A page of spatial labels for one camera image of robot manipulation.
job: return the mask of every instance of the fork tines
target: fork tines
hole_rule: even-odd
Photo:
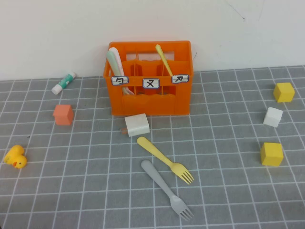
[[[188,185],[194,181],[194,177],[187,170],[181,174],[181,177]]]
[[[193,216],[194,214],[189,210],[188,207],[186,207],[184,211],[180,212],[180,217],[186,221],[189,221]]]

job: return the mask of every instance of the light green utensil handle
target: light green utensil handle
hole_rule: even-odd
[[[121,72],[120,72],[118,63],[116,62],[114,53],[111,52],[111,51],[107,51],[106,58],[107,58],[107,60],[108,60],[108,62],[110,64],[110,67],[111,67],[111,69],[113,71],[113,74],[115,76],[120,76]]]

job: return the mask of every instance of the yellow rubber duck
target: yellow rubber duck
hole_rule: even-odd
[[[13,165],[15,168],[23,168],[27,164],[27,159],[22,154],[24,149],[22,146],[15,145],[4,157],[4,163]]]

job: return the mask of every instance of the label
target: label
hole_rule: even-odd
[[[143,79],[143,88],[159,88],[159,79]]]
[[[73,76],[68,74],[65,78],[63,78],[58,84],[64,89],[71,81],[73,80]]]
[[[172,83],[187,83],[189,82],[189,75],[173,75]]]
[[[111,82],[113,85],[122,85],[128,83],[127,76],[113,76],[111,77]]]

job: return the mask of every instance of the gray fork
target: gray fork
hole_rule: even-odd
[[[152,163],[148,160],[144,160],[141,162],[141,166],[160,188],[162,188],[166,195],[168,195],[172,209],[184,220],[188,221],[191,219],[193,213],[189,210],[187,205],[171,191]]]

